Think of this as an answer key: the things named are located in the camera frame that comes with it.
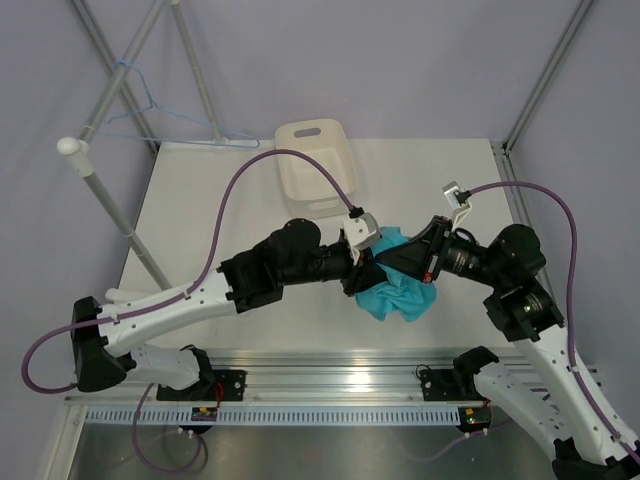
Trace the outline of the turquoise t shirt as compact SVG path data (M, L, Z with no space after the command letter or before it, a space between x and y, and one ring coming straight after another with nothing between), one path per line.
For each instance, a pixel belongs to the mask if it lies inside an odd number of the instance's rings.
M370 247L374 256L374 248L380 241ZM406 322L413 322L436 301L434 284L425 284L392 269L380 267L387 273L388 281L354 296L357 305L375 319L384 321L388 314L398 312Z

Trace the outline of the light blue wire hanger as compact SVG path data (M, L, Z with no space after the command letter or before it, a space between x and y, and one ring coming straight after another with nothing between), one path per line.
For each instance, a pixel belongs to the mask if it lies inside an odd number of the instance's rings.
M213 104L202 80L196 81L200 93L204 93L205 113L192 115L158 101L149 86L144 72L134 63L118 59L113 67L123 67L126 73L132 73L136 83L142 88L144 101L131 111L116 113L111 108L97 129L103 137L123 140L140 140L154 143L172 142L182 145L212 146L222 149L257 149L261 141L245 132L233 131L219 124L212 109ZM152 120L150 133L125 133L120 124L125 120Z

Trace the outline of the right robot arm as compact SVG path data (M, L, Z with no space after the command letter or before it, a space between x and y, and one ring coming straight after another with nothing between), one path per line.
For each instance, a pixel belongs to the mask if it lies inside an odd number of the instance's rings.
M559 479L638 478L638 435L604 397L577 354L568 317L536 278L546 259L535 232L509 225L482 247L450 225L434 217L376 260L424 283L447 272L490 287L483 302L489 319L534 368L551 400L512 379L483 347L455 359L454 389L502 409L545 451Z

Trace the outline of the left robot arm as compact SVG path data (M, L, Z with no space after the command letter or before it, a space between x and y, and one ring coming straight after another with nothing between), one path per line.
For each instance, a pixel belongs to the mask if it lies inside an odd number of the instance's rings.
M152 339L278 302L291 285L338 281L347 296L362 292L387 279L372 252L381 237L380 227L363 215L344 220L338 240L324 245L314 222L293 219L194 283L123 303L77 301L72 345L78 390L100 392L129 380L157 385L160 401L211 399L220 379L207 352L157 347Z

